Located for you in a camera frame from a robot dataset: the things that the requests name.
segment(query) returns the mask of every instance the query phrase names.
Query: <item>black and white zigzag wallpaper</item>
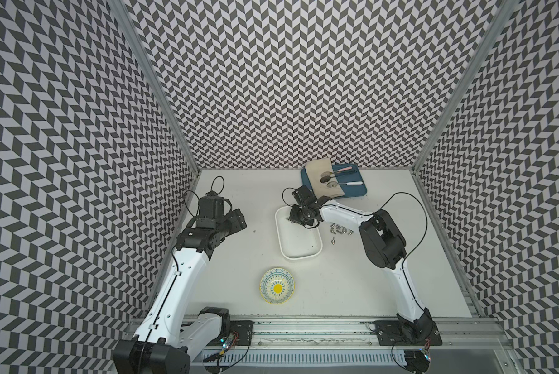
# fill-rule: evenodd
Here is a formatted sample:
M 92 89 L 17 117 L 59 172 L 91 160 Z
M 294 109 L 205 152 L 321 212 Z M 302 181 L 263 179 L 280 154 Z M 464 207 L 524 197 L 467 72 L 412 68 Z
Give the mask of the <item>black and white zigzag wallpaper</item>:
M 559 373 L 559 1 L 522 2 L 422 180 L 529 373 Z
M 107 368 L 192 179 L 104 0 L 0 0 L 0 373 Z
M 410 166 L 501 0 L 126 0 L 203 168 Z

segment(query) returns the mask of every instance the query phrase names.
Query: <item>vent grille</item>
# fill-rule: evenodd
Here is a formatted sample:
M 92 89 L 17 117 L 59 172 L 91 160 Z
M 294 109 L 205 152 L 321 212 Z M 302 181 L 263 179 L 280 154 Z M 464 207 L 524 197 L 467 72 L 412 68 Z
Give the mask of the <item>vent grille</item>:
M 205 349 L 202 352 L 203 358 L 209 357 L 218 351 L 213 349 Z M 237 362 L 242 356 L 243 352 L 228 352 L 220 360 L 219 365 L 229 365 Z M 389 350 L 381 349 L 373 350 L 297 350 L 286 351 L 277 350 L 272 351 L 265 349 L 264 352 L 248 352 L 240 365 L 247 366 L 395 366 L 396 362 L 402 366 L 406 365 L 404 359 L 404 351 L 394 350 L 394 357 L 392 358 Z M 216 366 L 217 361 L 204 363 L 205 366 Z

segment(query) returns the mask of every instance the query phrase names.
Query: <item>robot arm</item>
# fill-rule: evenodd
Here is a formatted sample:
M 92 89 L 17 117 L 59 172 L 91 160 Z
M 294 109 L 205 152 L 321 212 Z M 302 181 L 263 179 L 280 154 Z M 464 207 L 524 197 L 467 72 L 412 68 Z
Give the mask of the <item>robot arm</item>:
M 230 212 L 224 215 L 225 202 Z M 113 351 L 119 374 L 188 373 L 190 363 L 209 342 L 230 335 L 230 314 L 223 308 L 205 308 L 196 321 L 181 328 L 196 280 L 213 251 L 227 236 L 245 228 L 244 216 L 239 209 L 232 210 L 229 200 L 215 192 L 199 199 L 199 212 L 178 237 L 151 310 L 132 340 L 120 340 Z
M 290 221 L 304 227 L 313 226 L 315 221 L 328 221 L 360 233 L 367 258 L 387 275 L 403 340 L 410 343 L 425 340 L 432 333 L 434 323 L 410 277 L 406 240 L 389 213 L 382 209 L 374 213 L 360 211 L 330 201 L 326 196 L 317 199 L 306 186 L 292 195 L 298 204 L 290 210 Z

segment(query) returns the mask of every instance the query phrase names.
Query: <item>white table surface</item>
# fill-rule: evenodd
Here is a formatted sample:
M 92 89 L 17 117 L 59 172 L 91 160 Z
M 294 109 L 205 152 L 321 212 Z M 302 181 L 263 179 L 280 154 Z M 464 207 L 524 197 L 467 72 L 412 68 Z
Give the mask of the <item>white table surface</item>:
M 395 316 L 394 297 L 383 270 L 373 265 L 363 250 L 358 232 L 335 235 L 331 244 L 330 224 L 320 224 L 323 249 L 319 256 L 300 261 L 284 258 L 279 250 L 275 212 L 284 206 L 285 187 L 302 185 L 299 170 L 204 170 L 196 193 L 203 196 L 217 175 L 225 178 L 221 196 L 240 208 L 248 227 L 229 236 L 215 250 L 192 295 L 186 314 L 195 315 L 205 306 L 228 308 L 231 315 L 290 316 Z M 376 211 L 395 192 L 421 197 L 408 170 L 362 170 L 368 193 L 340 203 Z M 215 183 L 215 190 L 221 181 Z M 290 191 L 285 199 L 293 201 Z M 196 212 L 194 198 L 190 209 Z M 400 228 L 411 250 L 421 239 L 425 216 L 408 195 L 395 196 L 384 207 Z M 448 259 L 429 222 L 421 246 L 407 260 L 421 300 L 433 317 L 471 317 Z M 265 302 L 259 292 L 263 274 L 283 267 L 294 277 L 295 292 L 280 305 Z

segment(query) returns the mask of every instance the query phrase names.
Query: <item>black mounting plate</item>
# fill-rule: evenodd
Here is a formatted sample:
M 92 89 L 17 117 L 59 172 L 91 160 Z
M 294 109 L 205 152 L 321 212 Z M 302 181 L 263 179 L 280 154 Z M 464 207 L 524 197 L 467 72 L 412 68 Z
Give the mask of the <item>black mounting plate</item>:
M 404 336 L 400 332 L 400 322 L 394 321 L 375 321 L 375 333 L 377 334 L 377 339 L 379 340 L 379 345 L 382 347 L 391 347 L 395 342 L 405 341 Z M 437 329 L 437 325 L 433 322 L 433 328 L 431 329 L 431 334 L 429 335 L 431 339 L 431 345 L 442 345 L 441 335 Z M 424 345 L 425 342 L 418 342 L 418 345 Z

